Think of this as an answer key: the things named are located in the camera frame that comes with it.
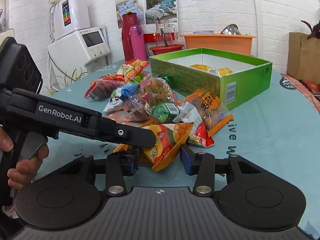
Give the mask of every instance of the human hand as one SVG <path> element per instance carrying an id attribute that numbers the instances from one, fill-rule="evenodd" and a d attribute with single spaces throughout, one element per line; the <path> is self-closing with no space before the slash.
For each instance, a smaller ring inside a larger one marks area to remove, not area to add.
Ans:
<path id="1" fill-rule="evenodd" d="M 7 133 L 0 127 L 0 150 L 10 152 L 13 149 L 13 142 Z M 38 156 L 31 160 L 23 159 L 17 163 L 15 169 L 10 169 L 7 173 L 8 185 L 16 190 L 22 190 L 37 175 L 43 159 L 48 157 L 49 149 L 47 145 L 38 150 Z"/>

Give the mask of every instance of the trigger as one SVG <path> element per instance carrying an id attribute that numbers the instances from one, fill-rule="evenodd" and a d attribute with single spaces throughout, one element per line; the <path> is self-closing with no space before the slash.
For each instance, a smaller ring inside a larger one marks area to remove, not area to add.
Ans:
<path id="1" fill-rule="evenodd" d="M 42 136 L 41 134 L 29 132 L 26 140 L 23 144 L 19 160 L 22 159 L 32 159 L 33 157 L 37 156 L 37 152 L 40 147 L 46 145 L 48 143 L 48 138 Z"/>

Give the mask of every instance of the camera lens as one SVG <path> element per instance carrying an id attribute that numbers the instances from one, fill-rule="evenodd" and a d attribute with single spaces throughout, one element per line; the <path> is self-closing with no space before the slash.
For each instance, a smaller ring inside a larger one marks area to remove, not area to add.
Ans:
<path id="1" fill-rule="evenodd" d="M 18 60 L 18 63 L 17 63 L 18 70 L 22 70 L 24 68 L 25 64 L 26 64 L 26 56 L 21 55 Z"/>
<path id="2" fill-rule="evenodd" d="M 37 75 L 35 75 L 35 77 L 33 78 L 33 81 L 32 81 L 32 87 L 34 88 L 34 87 L 36 87 L 36 85 L 38 84 L 38 76 Z"/>
<path id="3" fill-rule="evenodd" d="M 26 70 L 24 72 L 24 80 L 25 82 L 29 82 L 30 79 L 32 78 L 32 74 L 33 74 L 33 66 L 31 64 L 29 64 L 26 67 Z"/>

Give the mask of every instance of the white appliance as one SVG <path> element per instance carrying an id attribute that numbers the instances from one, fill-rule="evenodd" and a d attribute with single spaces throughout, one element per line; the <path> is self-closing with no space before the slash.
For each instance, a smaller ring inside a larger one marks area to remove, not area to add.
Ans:
<path id="1" fill-rule="evenodd" d="M 92 73 L 106 67 L 106 57 L 110 54 L 99 27 L 73 32 L 50 44 L 48 50 L 57 68 L 56 76 L 62 76 L 67 82 L 76 78 L 72 77 L 75 70 L 79 76 L 81 72 Z"/>
<path id="2" fill-rule="evenodd" d="M 87 0 L 61 0 L 54 10 L 54 38 L 90 28 Z"/>

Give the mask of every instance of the glass pitcher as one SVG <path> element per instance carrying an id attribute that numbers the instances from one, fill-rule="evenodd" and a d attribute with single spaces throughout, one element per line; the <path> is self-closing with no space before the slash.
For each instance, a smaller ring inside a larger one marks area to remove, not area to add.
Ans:
<path id="1" fill-rule="evenodd" d="M 177 27 L 174 24 L 170 24 L 168 20 L 156 21 L 157 28 L 157 46 L 171 46 L 175 42 L 172 38 L 172 33 L 174 33 L 174 40 L 178 39 Z"/>

